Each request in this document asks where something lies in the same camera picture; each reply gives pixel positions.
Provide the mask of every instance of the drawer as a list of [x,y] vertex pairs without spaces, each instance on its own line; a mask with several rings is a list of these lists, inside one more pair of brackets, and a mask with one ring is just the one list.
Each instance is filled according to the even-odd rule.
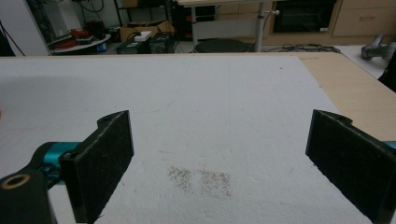
[[244,3],[239,5],[239,13],[258,12],[259,9],[259,3]]
[[342,9],[396,7],[396,0],[343,0]]
[[227,21],[227,20],[248,20],[248,19],[257,19],[256,12],[250,13],[234,13],[234,14],[220,14],[218,16],[219,21]]
[[341,10],[332,35],[378,33],[396,35],[396,7]]
[[219,14],[237,14],[239,11],[239,4],[222,5],[219,7]]

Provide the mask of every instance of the equipment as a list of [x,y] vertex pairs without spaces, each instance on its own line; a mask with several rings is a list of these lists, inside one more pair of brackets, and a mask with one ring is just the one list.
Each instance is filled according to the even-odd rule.
[[370,60],[374,57],[382,57],[384,60],[389,61],[396,50],[396,38],[392,39],[386,46],[381,46],[383,34],[378,34],[373,43],[361,48],[361,57],[364,60]]
[[373,223],[396,208],[396,142],[380,142],[352,120],[314,110],[305,154]]
[[144,42],[151,38],[151,31],[142,31],[139,35],[134,37],[135,42]]
[[117,48],[118,54],[150,54],[149,38],[143,42],[135,42],[134,37],[128,39]]
[[64,181],[78,223],[101,215],[134,155],[128,111],[105,116],[81,143],[48,142],[0,180],[0,223],[54,224],[48,190]]
[[175,53],[175,43],[170,33],[158,33],[149,41],[151,53]]
[[87,30],[91,35],[94,35],[97,39],[104,39],[106,34],[106,28],[102,21],[89,21],[87,22]]

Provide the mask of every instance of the box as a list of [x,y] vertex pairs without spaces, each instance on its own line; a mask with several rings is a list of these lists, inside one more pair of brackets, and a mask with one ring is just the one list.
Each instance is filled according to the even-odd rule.
[[125,42],[133,33],[151,31],[151,37],[161,32],[174,33],[175,28],[169,21],[131,21],[120,28],[121,42]]
[[138,7],[139,0],[122,0],[122,7]]

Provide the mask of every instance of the white wall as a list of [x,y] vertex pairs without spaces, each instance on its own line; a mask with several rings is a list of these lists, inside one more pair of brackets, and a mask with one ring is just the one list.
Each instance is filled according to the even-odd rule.
[[[0,20],[26,56],[49,55],[24,0],[0,0]],[[22,56],[11,41],[10,45],[17,56]]]

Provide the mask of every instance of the wooden table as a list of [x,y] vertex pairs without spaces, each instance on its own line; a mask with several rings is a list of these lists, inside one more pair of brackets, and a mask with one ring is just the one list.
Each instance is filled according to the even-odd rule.
[[[396,94],[335,53],[12,58],[0,66],[0,176],[45,142],[82,141],[97,119],[131,111],[135,156],[97,223],[368,224],[304,154],[312,109],[396,138]],[[73,223],[64,187],[49,195],[59,222]]]

